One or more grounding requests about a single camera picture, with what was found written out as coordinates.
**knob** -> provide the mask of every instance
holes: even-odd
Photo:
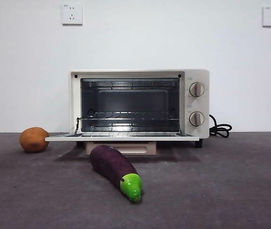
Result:
[[[193,97],[200,97],[204,93],[204,86],[202,85],[202,83],[193,83],[189,87],[189,92]]]
[[[200,112],[196,111],[191,113],[191,115],[189,116],[189,122],[193,125],[193,126],[200,126],[203,124],[204,122],[204,116],[203,114],[201,114]]]

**purple eggplant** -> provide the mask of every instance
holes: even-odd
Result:
[[[131,201],[140,200],[141,177],[120,151],[111,146],[97,146],[90,154],[90,162],[95,171],[108,178]]]

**black power cord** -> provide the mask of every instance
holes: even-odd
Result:
[[[210,135],[212,135],[212,136],[220,135],[225,138],[229,137],[229,135],[230,135],[229,131],[232,130],[232,126],[229,124],[218,124],[217,125],[216,119],[211,114],[210,114],[210,117],[214,121],[214,126],[210,128]]]

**timer knob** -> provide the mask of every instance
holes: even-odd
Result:
[[[196,111],[191,113],[191,115],[189,116],[189,122],[193,125],[193,126],[200,126],[203,124],[204,122],[204,116],[202,113]]]
[[[202,85],[202,83],[193,83],[189,87],[189,92],[193,97],[200,97],[204,93],[204,86]]]

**brown potato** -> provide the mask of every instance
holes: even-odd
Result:
[[[20,136],[21,147],[30,153],[41,152],[45,150],[49,142],[45,142],[45,137],[48,137],[47,131],[40,127],[31,127],[24,130]]]

